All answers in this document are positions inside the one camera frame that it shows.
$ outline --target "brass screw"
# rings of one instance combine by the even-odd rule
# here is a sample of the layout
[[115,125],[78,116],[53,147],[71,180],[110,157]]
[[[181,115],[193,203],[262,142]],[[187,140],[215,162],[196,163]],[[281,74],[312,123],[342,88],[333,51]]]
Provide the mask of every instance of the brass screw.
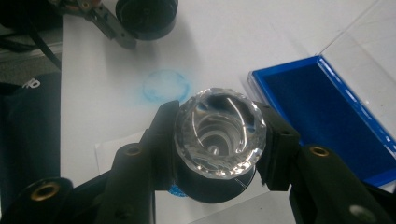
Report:
[[349,212],[362,223],[376,223],[374,213],[363,206],[352,204]]
[[140,154],[140,152],[142,152],[140,147],[129,147],[124,151],[125,155],[127,156],[135,156]]
[[81,6],[84,7],[84,8],[88,8],[88,7],[90,7],[90,4],[87,3],[87,2],[83,2],[83,3],[81,4]]
[[33,193],[30,198],[33,201],[41,202],[47,200],[48,198],[56,195],[61,187],[56,182],[49,182],[39,186]]
[[330,155],[330,152],[323,147],[310,147],[309,150],[319,157],[327,157]]

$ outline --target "glass cylinder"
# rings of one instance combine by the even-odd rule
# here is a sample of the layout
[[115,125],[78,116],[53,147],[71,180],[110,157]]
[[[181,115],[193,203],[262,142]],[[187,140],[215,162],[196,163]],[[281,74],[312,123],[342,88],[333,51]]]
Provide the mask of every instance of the glass cylinder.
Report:
[[260,158],[266,125],[246,96],[212,88],[180,107],[174,137],[178,156],[195,173],[232,179],[247,173]]

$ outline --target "camera lens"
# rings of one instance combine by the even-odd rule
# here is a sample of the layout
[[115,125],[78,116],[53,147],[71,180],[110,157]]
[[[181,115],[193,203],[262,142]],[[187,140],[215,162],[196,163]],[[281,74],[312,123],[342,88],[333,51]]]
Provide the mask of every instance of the camera lens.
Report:
[[140,40],[161,38],[175,26],[177,0],[120,0],[116,15],[122,26]]

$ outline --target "blue plastic box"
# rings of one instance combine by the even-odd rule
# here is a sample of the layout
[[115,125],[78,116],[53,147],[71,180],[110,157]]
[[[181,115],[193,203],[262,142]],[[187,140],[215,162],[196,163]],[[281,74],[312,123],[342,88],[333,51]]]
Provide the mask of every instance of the blue plastic box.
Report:
[[396,144],[322,56],[250,73],[248,82],[301,135],[331,148],[371,185],[396,180]]

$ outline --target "small blue mark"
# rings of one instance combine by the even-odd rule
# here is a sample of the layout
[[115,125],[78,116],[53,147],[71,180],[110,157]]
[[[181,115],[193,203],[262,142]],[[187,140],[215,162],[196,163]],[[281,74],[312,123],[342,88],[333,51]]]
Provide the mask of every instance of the small blue mark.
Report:
[[181,198],[187,197],[187,195],[183,193],[183,191],[181,191],[181,189],[179,189],[176,185],[171,186],[171,188],[169,189],[169,193]]
[[190,83],[180,73],[160,70],[151,73],[143,83],[143,95],[151,102],[184,101],[190,91]]

